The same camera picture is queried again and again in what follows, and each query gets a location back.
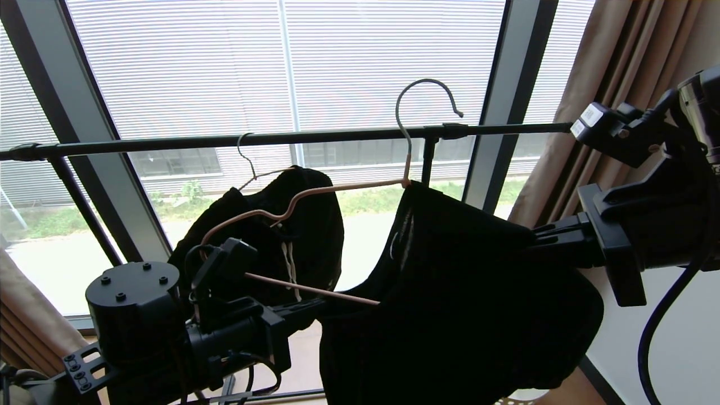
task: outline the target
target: metal hanger hook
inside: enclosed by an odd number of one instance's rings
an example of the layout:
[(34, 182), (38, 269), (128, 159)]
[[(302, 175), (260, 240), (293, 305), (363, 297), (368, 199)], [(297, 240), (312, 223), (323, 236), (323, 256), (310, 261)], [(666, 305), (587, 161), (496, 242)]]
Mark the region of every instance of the metal hanger hook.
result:
[(252, 134), (252, 132), (246, 132), (243, 135), (240, 135), (238, 137), (238, 143), (236, 144), (236, 146), (238, 147), (238, 153), (240, 154), (240, 156), (242, 156), (250, 164), (250, 170), (253, 172), (253, 178), (251, 179), (252, 181), (258, 178), (257, 174), (255, 174), (255, 166), (253, 165), (253, 161), (251, 161), (250, 158), (248, 158), (247, 156), (243, 155), (243, 152), (240, 150), (240, 142), (242, 142), (243, 138), (250, 134)]
[(400, 101), (402, 100), (402, 96), (405, 95), (405, 93), (408, 92), (413, 86), (420, 83), (435, 83), (438, 86), (442, 87), (445, 92), (448, 94), (448, 97), (450, 97), (450, 104), (452, 104), (452, 110), (455, 114), (457, 114), (460, 118), (464, 116), (464, 113), (457, 109), (457, 106), (455, 105), (455, 97), (453, 97), (452, 92), (450, 91), (450, 88), (445, 85), (442, 81), (435, 80), (435, 79), (420, 79), (415, 80), (413, 83), (408, 84), (401, 92), (400, 95), (397, 96), (397, 101), (395, 102), (395, 120), (397, 121), (397, 126), (400, 127), (400, 132), (403, 136), (405, 136), (405, 139), (408, 140), (408, 159), (405, 162), (405, 173), (403, 176), (404, 180), (408, 180), (410, 176), (410, 160), (412, 159), (413, 155), (413, 140), (410, 138), (410, 134), (408, 133), (408, 130), (405, 129), (405, 126), (402, 124), (402, 121), (400, 120)]

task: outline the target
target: concrete ground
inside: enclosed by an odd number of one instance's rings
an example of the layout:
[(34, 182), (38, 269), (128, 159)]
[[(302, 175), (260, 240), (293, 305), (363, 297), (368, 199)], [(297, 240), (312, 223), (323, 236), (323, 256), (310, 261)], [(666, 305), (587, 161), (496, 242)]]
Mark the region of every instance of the concrete ground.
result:
[[(511, 206), (498, 207), (496, 215), (507, 218)], [(347, 290), (363, 282), (373, 267), (390, 233), (394, 213), (366, 214), (344, 218), (343, 273), (336, 290)], [(183, 237), (190, 222), (163, 225), (174, 245)], [(17, 266), (42, 291), (63, 315), (87, 314), (86, 286), (110, 264), (89, 232), (37, 239), (13, 244), (8, 252)], [(315, 322), (289, 339), (292, 368), (283, 374), (279, 392), (322, 388), (318, 370), (318, 344), (322, 328)], [(244, 391), (246, 371), (238, 374), (235, 392)], [(257, 367), (255, 389), (270, 386), (272, 374)], [(324, 399), (303, 401), (307, 405), (324, 404)]]

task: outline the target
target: hanging clothes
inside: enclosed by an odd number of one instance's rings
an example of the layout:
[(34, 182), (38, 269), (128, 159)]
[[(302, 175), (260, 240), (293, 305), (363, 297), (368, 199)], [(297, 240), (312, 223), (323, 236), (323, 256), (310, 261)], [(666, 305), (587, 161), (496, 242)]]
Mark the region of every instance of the hanging clothes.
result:
[(368, 279), (318, 319), (328, 404), (494, 404), (555, 388), (598, 331), (603, 301), (576, 270), (513, 259), (530, 229), (413, 182)]
[[(245, 196), (236, 188), (228, 190), (193, 223), (168, 260), (181, 271), (181, 291), (189, 292), (189, 281), (201, 264), (199, 257), (195, 257), (185, 268), (185, 256), (193, 246), (200, 244), (212, 227), (255, 209), (283, 213), (298, 192), (332, 185), (330, 178), (322, 172), (293, 166), (256, 194)], [(272, 225), (261, 216), (248, 218), (222, 228), (212, 236), (210, 243), (219, 246), (230, 237), (242, 239), (258, 251), (252, 273), (323, 290), (334, 289), (340, 278), (345, 234), (335, 193), (301, 199), (295, 215), (277, 226)], [(225, 298), (249, 295), (265, 305), (274, 306), (296, 302), (300, 293), (256, 280), (244, 280), (241, 285), (228, 285), (226, 290), (214, 290), (213, 294)], [(314, 297), (312, 293), (302, 293), (302, 299)]]

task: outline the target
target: beige curtain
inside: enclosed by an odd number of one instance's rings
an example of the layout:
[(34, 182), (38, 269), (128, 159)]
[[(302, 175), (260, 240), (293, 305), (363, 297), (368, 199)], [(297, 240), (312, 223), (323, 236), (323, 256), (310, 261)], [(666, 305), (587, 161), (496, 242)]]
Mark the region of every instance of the beige curtain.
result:
[[(555, 122), (575, 121), (593, 101), (651, 107), (670, 83), (700, 0), (597, 0), (577, 51)], [(575, 190), (623, 184), (629, 168), (566, 133), (550, 136), (510, 214), (534, 228), (573, 215)]]
[(62, 357), (87, 345), (4, 249), (0, 249), (0, 339), (0, 357), (8, 364), (50, 376), (64, 370)]

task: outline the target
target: sticker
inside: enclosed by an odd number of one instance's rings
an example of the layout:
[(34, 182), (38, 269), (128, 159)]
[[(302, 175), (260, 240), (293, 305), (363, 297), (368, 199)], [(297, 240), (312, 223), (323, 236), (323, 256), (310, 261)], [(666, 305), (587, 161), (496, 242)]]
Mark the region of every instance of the sticker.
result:
[(600, 111), (593, 104), (588, 105), (588, 108), (586, 108), (585, 111), (583, 111), (580, 116), (580, 118), (582, 118), (582, 120), (585, 121), (585, 124), (587, 124), (589, 128), (592, 128), (593, 126), (595, 126), (595, 124), (597, 124), (598, 121), (602, 117), (603, 117), (603, 112)]
[(575, 124), (572, 124), (572, 127), (570, 127), (570, 132), (572, 132), (573, 135), (577, 138), (580, 136), (580, 134), (585, 130), (585, 124), (582, 123), (582, 121), (577, 120), (575, 121)]

